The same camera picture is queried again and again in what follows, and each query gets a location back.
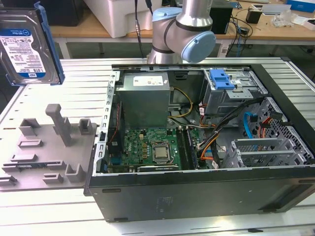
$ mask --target green circuit board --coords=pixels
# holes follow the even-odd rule
[[[198,130],[192,129],[190,134],[192,141],[197,144],[200,141]],[[156,164],[152,149],[152,145],[156,144],[168,144],[171,156],[168,164],[177,165],[181,169],[175,129],[126,130],[122,165]]]

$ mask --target open computer tower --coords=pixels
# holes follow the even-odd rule
[[[315,131],[260,64],[115,65],[88,189],[107,222],[284,212]]]

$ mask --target motherboard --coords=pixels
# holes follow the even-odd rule
[[[125,131],[124,151],[121,156],[112,156],[110,167],[121,169],[134,166],[172,165],[182,170],[181,151],[186,141],[179,134],[185,134],[187,150],[195,156],[196,145],[200,142],[197,129],[128,129]]]

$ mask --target cpu socket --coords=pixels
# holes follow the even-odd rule
[[[152,144],[153,161],[156,163],[166,163],[170,161],[168,144]]]

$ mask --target white plastic box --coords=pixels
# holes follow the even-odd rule
[[[134,0],[84,0],[112,38],[135,32]],[[161,7],[162,0],[151,0],[152,10]],[[138,20],[141,30],[152,29],[152,15],[145,0],[138,0]]]

